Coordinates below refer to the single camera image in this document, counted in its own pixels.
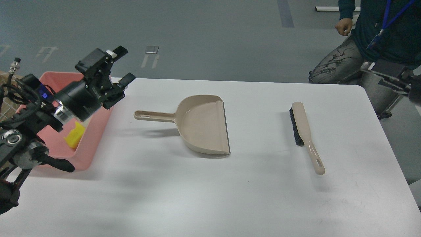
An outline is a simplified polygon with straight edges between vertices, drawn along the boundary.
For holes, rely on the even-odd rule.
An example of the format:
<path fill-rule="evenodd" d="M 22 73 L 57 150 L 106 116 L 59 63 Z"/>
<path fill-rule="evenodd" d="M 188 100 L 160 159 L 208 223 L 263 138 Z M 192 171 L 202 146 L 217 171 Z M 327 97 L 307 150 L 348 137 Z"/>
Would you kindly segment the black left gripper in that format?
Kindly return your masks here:
<path fill-rule="evenodd" d="M 80 60 L 75 69 L 83 77 L 55 94 L 58 106 L 54 117 L 62 124 L 68 123 L 72 118 L 84 122 L 99 108 L 108 110 L 122 100 L 125 89 L 136 76 L 127 73 L 117 83 L 113 83 L 110 73 L 114 63 L 127 53 L 128 50 L 121 45 L 106 51 L 96 48 Z"/>

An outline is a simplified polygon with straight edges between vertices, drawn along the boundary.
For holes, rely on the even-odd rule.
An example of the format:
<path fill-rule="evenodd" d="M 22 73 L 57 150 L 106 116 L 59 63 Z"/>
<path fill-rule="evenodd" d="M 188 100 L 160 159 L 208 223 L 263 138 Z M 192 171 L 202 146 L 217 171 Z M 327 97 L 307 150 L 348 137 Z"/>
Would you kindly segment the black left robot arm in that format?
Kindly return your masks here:
<path fill-rule="evenodd" d="M 20 187 L 36 166 L 75 171 L 68 160 L 49 156 L 38 133 L 46 127 L 60 132 L 73 118 L 84 122 L 100 108 L 108 110 L 122 100 L 135 75 L 128 73 L 113 83 L 110 73 L 127 52 L 121 45 L 106 51 L 96 48 L 75 65 L 83 77 L 59 91 L 49 91 L 33 74 L 16 80 L 12 91 L 25 107 L 1 122 L 1 214 L 18 206 Z"/>

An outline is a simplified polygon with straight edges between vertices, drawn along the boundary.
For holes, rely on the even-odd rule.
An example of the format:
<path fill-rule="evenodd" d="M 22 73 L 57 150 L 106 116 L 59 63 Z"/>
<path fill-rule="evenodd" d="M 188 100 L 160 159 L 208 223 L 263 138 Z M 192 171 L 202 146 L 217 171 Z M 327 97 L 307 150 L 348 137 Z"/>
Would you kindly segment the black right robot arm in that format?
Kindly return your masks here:
<path fill-rule="evenodd" d="M 407 66 L 378 59 L 374 63 L 363 63 L 360 70 L 374 75 L 378 79 L 378 85 L 407 97 L 417 106 L 421 105 L 420 75 L 410 73 Z"/>

